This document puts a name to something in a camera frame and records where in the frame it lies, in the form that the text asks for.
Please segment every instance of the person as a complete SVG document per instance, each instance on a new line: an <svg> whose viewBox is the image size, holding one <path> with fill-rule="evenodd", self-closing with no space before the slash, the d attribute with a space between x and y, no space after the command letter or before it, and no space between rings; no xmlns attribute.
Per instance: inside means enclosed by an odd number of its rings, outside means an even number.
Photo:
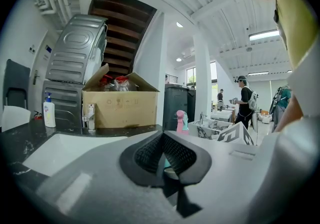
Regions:
<svg viewBox="0 0 320 224"><path fill-rule="evenodd" d="M286 85L282 88L281 98L277 102L277 104L275 105L275 109L273 112L274 124L273 124L273 128L272 128L272 132L274 132L276 130L279 122L281 121L281 118L284 115L286 108L288 107L290 99L291 99L291 91L290 91L289 87Z"/></svg>
<svg viewBox="0 0 320 224"><path fill-rule="evenodd" d="M294 72L316 41L319 32L317 17L305 0L276 0L275 5L274 21ZM287 124L299 120L302 116L303 112L293 94L275 131L280 132Z"/></svg>
<svg viewBox="0 0 320 224"><path fill-rule="evenodd" d="M224 101L223 100L223 98L224 98L223 93L224 93L224 89L221 89L216 97L218 101Z"/></svg>
<svg viewBox="0 0 320 224"><path fill-rule="evenodd" d="M216 96L216 98L218 100L217 105L216 105L217 109L224 106L224 100L223 100L224 96L222 94L223 92L224 92L224 90L221 89L220 92L218 93L218 95Z"/></svg>
<svg viewBox="0 0 320 224"><path fill-rule="evenodd" d="M249 100L252 95L252 91L246 86L247 79L244 75L238 77L238 85L241 88L241 100L235 100L235 104L239 104L239 112L236 117L235 124L242 122L244 127L248 130L249 120L252 117L253 111L249 108Z"/></svg>

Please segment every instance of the dark gray bin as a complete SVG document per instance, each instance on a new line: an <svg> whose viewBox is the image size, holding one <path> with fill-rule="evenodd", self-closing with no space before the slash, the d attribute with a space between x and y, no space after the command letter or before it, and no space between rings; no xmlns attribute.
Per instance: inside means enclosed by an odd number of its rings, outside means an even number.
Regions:
<svg viewBox="0 0 320 224"><path fill-rule="evenodd" d="M165 131L176 131L178 125L177 111L187 113L189 89L178 84L166 84L164 90L164 106L162 127Z"/></svg>
<svg viewBox="0 0 320 224"><path fill-rule="evenodd" d="M193 122L195 120L195 111L196 111L196 90L189 90L187 92L187 115L188 115L188 123Z"/></svg>

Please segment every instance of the red item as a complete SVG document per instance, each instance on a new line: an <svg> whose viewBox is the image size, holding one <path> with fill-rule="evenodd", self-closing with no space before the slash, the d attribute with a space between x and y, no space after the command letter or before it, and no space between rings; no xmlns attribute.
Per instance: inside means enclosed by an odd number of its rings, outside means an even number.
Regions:
<svg viewBox="0 0 320 224"><path fill-rule="evenodd" d="M112 79L112 76L105 74L100 80L100 85L107 85Z"/></svg>
<svg viewBox="0 0 320 224"><path fill-rule="evenodd" d="M122 76L117 77L116 80L119 82L119 84L122 84L123 82L128 81L129 79L122 75Z"/></svg>
<svg viewBox="0 0 320 224"><path fill-rule="evenodd" d="M35 111L35 115L33 116L34 120L41 120L42 119L42 114Z"/></svg>

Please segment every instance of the pink bottle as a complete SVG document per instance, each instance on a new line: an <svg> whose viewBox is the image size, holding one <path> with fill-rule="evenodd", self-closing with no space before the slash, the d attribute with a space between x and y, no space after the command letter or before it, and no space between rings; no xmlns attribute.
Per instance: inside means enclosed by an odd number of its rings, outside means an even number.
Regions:
<svg viewBox="0 0 320 224"><path fill-rule="evenodd" d="M182 110L178 110L176 112L176 115L178 117L178 125L176 127L177 133L181 134L189 134L189 129L188 129L188 116L186 113Z"/></svg>

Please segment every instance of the box flap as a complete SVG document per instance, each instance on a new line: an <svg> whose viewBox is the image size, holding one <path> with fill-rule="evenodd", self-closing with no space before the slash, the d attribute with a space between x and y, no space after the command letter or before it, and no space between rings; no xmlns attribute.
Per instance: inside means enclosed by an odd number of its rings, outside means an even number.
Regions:
<svg viewBox="0 0 320 224"><path fill-rule="evenodd" d="M109 65L105 64L104 66L100 67L97 72L85 83L83 90L86 90L90 87L96 86L101 78L104 77L106 73L109 72Z"/></svg>
<svg viewBox="0 0 320 224"><path fill-rule="evenodd" d="M134 82L137 86L139 86L139 91L143 92L159 92L156 88L154 88L151 84L146 82L141 76L137 73L133 72L125 76L129 78L130 81Z"/></svg>

